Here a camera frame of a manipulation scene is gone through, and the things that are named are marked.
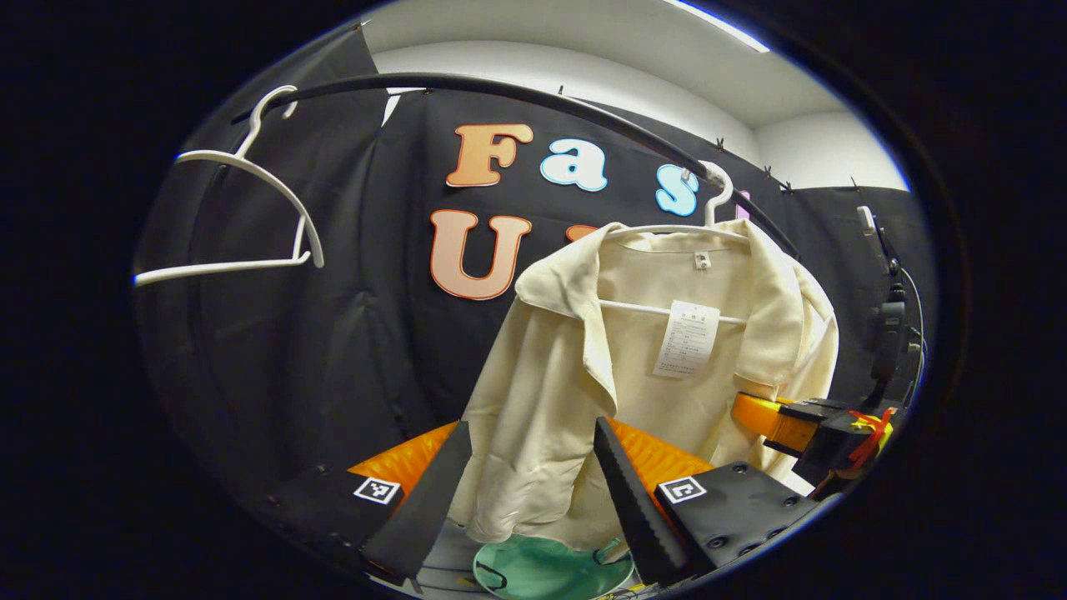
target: blue letter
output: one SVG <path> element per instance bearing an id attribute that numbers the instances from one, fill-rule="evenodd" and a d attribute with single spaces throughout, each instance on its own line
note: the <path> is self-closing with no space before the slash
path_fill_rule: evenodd
<path id="1" fill-rule="evenodd" d="M 688 217 L 697 209 L 697 195 L 694 193 L 700 187 L 696 175 L 689 175 L 688 181 L 682 180 L 682 168 L 664 164 L 656 171 L 656 179 L 663 186 L 656 190 L 656 204 L 667 212 L 680 217 Z"/>
<path id="2" fill-rule="evenodd" d="M 545 179 L 561 186 L 577 184 L 587 192 L 596 192 L 607 186 L 604 178 L 604 151 L 584 140 L 556 140 L 548 144 L 556 153 L 541 162 Z M 577 154 L 562 154 L 577 151 Z"/>

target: ceiling light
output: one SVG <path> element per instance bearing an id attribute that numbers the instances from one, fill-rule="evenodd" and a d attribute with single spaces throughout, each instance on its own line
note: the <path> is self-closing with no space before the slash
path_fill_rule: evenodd
<path id="1" fill-rule="evenodd" d="M 757 52 L 769 52 L 770 51 L 770 48 L 767 48 L 763 44 L 760 44 L 751 35 L 745 33 L 744 31 L 737 29 L 736 27 L 734 27 L 734 26 L 732 26 L 732 25 L 730 25 L 730 23 L 728 23 L 728 22 L 726 22 L 726 21 L 723 21 L 721 19 L 713 17 L 712 15 L 705 13 L 704 11 L 701 11 L 700 9 L 697 9 L 696 6 L 690 6 L 689 4 L 686 4 L 685 2 L 680 2 L 679 0 L 664 0 L 664 2 L 667 2 L 668 4 L 671 4 L 672 6 L 676 6 L 679 9 L 682 9 L 686 13 L 689 13 L 690 15 L 694 15 L 696 17 L 700 17 L 701 19 L 703 19 L 703 20 L 705 20 L 705 21 L 714 25 L 715 27 L 717 27 L 717 28 L 721 29 L 722 31 L 729 33 L 730 35 L 733 35 L 737 40 L 740 40 L 742 42 L 745 43 L 746 46 L 748 46 L 749 48 L 752 48 Z"/>

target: shirt collar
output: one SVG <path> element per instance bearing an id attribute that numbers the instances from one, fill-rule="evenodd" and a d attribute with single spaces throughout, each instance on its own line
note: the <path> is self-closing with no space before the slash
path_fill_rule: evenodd
<path id="1" fill-rule="evenodd" d="M 726 221 L 714 227 L 745 236 L 752 256 L 752 306 L 734 370 L 735 383 L 742 392 L 775 398 L 800 352 L 803 301 L 796 271 L 789 256 L 750 221 Z M 596 284 L 604 238 L 624 228 L 622 223 L 608 223 L 534 263 L 515 282 L 521 301 L 584 322 L 583 364 L 612 400 L 615 378 Z"/>

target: cream shirt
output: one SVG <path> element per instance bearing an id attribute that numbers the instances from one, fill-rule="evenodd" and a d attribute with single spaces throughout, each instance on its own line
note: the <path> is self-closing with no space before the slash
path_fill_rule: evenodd
<path id="1" fill-rule="evenodd" d="M 730 415 L 738 391 L 825 397 L 838 356 L 826 294 L 747 220 L 708 234 L 632 234 L 610 223 L 527 268 L 462 419 L 473 455 L 449 519 L 482 543 L 512 533 L 577 550 L 621 535 L 592 454 L 598 416 L 611 416 L 721 465 L 749 463 L 797 491 L 792 457 Z M 710 251 L 698 270 L 694 252 Z M 688 379 L 652 375 L 667 317 L 601 309 L 600 299 L 669 309 L 683 300 L 747 318 L 721 322 L 711 358 Z"/>

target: white wall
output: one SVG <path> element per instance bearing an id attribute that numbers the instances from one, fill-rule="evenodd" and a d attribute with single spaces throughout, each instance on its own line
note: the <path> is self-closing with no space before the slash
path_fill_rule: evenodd
<path id="1" fill-rule="evenodd" d="M 563 85 L 568 96 L 631 110 L 708 141 L 723 138 L 730 152 L 757 167 L 769 164 L 775 178 L 789 180 L 795 189 L 850 186 L 850 177 L 861 187 L 908 189 L 877 138 L 844 111 L 787 119 L 753 131 L 722 109 L 648 73 L 534 44 L 444 42 L 379 52 L 373 60 L 381 73 L 455 73 L 551 93 Z"/>
<path id="2" fill-rule="evenodd" d="M 762 158 L 752 130 L 678 85 L 604 59 L 534 44 L 444 42 L 373 54 L 381 73 L 455 73 L 499 79 L 640 113 L 710 141 L 753 163 Z"/>
<path id="3" fill-rule="evenodd" d="M 787 119 L 755 130 L 770 174 L 794 189 L 851 186 L 907 190 L 878 139 L 847 112 Z"/>

